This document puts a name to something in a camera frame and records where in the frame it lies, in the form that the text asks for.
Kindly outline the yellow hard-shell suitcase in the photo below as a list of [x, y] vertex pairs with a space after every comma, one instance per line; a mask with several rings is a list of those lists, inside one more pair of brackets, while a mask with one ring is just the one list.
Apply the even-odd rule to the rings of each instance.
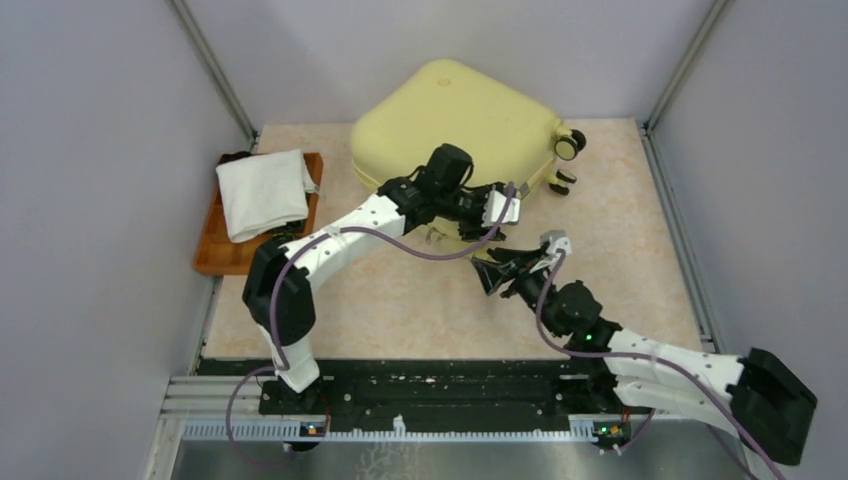
[[443, 144], [473, 160], [467, 184], [512, 182], [521, 200], [541, 180], [560, 195], [575, 177], [556, 170], [574, 159], [585, 135], [551, 108], [451, 59], [426, 63], [352, 127], [353, 171], [372, 194], [410, 174]]

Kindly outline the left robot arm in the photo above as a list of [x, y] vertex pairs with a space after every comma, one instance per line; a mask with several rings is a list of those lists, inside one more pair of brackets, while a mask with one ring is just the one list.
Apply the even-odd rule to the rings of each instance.
[[315, 294], [353, 260], [386, 242], [413, 256], [447, 261], [447, 254], [417, 251], [401, 237], [436, 219], [459, 227], [465, 254], [500, 238], [500, 228], [520, 214], [514, 183], [470, 187], [472, 157], [450, 144], [437, 147], [428, 162], [394, 177], [350, 213], [304, 238], [275, 238], [255, 252], [242, 300], [272, 352], [272, 372], [285, 385], [283, 401], [297, 413], [319, 404], [320, 370], [309, 334], [316, 323]]

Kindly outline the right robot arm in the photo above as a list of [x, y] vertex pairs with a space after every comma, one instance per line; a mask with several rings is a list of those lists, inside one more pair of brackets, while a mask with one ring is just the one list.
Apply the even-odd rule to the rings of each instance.
[[759, 348], [743, 356], [688, 350], [609, 321], [582, 281], [555, 286], [564, 257], [561, 249], [494, 248], [471, 264], [486, 294], [520, 297], [544, 341], [599, 371], [586, 385], [594, 409], [665, 410], [734, 434], [772, 462], [800, 464], [818, 399], [782, 360]]

